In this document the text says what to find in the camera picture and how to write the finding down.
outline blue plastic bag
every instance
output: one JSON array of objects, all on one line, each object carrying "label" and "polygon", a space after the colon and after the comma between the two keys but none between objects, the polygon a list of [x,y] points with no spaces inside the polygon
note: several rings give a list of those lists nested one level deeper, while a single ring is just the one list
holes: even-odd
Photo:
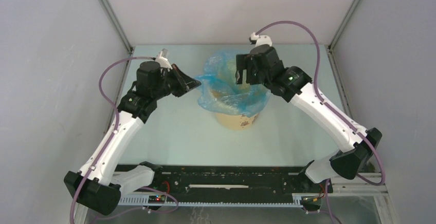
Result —
[{"label": "blue plastic bag", "polygon": [[196,77],[201,81],[202,95],[198,104],[209,111],[228,115],[252,117],[263,110],[270,91],[265,86],[236,85],[236,50],[222,50],[211,56],[204,64],[204,75]]}]

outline gray wall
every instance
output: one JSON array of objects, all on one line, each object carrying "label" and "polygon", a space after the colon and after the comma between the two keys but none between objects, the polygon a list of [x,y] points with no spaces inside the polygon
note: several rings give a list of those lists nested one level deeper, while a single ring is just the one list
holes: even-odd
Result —
[{"label": "gray wall", "polygon": [[362,0],[336,60],[355,119],[378,127],[401,223],[436,217],[436,0]]},{"label": "gray wall", "polygon": [[67,223],[63,177],[102,139],[98,79],[127,52],[98,0],[0,0],[0,35],[0,222]]}]

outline translucent plastic bag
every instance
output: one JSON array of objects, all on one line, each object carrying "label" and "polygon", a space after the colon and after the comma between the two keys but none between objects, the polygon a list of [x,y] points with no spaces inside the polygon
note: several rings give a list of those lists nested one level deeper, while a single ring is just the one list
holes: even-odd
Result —
[{"label": "translucent plastic bag", "polygon": [[222,50],[215,53],[204,64],[204,75],[196,77],[202,85],[198,104],[209,111],[227,115],[258,114],[268,102],[270,91],[265,86],[236,85],[236,55],[245,53]]}]

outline gray floor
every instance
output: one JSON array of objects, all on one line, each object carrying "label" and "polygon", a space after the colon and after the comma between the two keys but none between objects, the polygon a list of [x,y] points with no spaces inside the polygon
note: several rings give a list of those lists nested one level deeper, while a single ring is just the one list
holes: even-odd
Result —
[{"label": "gray floor", "polygon": [[[331,197],[333,213],[343,224],[380,223],[372,197]],[[131,207],[119,206],[112,215]],[[145,211],[132,211],[112,220],[98,221],[98,224],[116,223],[155,223],[155,224],[331,224],[328,214],[305,215],[297,208],[223,208],[223,207],[183,207],[170,214],[147,214]]]}]

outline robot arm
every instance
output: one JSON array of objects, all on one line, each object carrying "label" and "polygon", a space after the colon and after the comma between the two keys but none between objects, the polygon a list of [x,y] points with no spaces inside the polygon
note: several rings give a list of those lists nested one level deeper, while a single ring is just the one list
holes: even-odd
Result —
[{"label": "robot arm", "polygon": [[[315,93],[312,78],[296,66],[285,68],[268,36],[253,33],[250,41],[256,44],[255,48],[249,54],[239,54],[236,58],[237,84],[242,84],[245,70],[246,83],[263,84],[272,94],[303,110],[329,133],[339,147],[338,152],[321,160],[311,161],[301,175],[313,183],[337,175],[354,179],[372,156],[371,150],[357,133],[362,133],[376,147],[382,136],[380,131],[376,128],[367,130],[357,124],[325,96],[324,100],[320,101]],[[327,106],[346,117],[357,131],[353,131]]]},{"label": "robot arm", "polygon": [[[164,49],[154,61],[140,64],[136,81],[118,105],[117,130],[113,129],[114,120],[90,159],[77,173],[70,171],[65,176],[64,182],[73,196],[88,169],[91,170],[77,199],[78,203],[107,215],[115,209],[122,196],[152,183],[154,171],[150,165],[139,165],[117,176],[113,174],[127,145],[156,109],[157,100],[170,94],[181,97],[201,85],[199,81],[180,71],[175,64],[171,65],[166,54]],[[103,150],[111,134],[112,140]],[[98,154],[101,156],[95,164]]]}]

